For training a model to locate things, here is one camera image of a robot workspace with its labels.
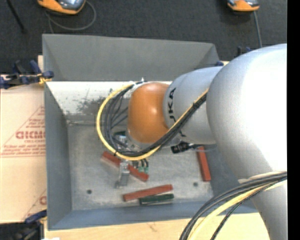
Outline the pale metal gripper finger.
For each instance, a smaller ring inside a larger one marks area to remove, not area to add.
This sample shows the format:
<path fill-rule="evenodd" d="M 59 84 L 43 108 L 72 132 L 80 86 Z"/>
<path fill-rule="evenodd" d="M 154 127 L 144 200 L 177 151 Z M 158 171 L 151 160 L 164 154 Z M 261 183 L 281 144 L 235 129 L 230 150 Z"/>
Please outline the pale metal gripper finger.
<path fill-rule="evenodd" d="M 129 163 L 127 160 L 124 160 L 122 162 L 122 185 L 123 186 L 126 186 L 128 184 L 129 175 L 130 175 Z"/>
<path fill-rule="evenodd" d="M 117 179 L 115 181 L 115 184 L 114 184 L 115 188 L 121 188 L 122 187 L 122 173 L 123 173 L 123 168 L 120 165 L 118 167 L 118 177 L 117 177 Z"/>

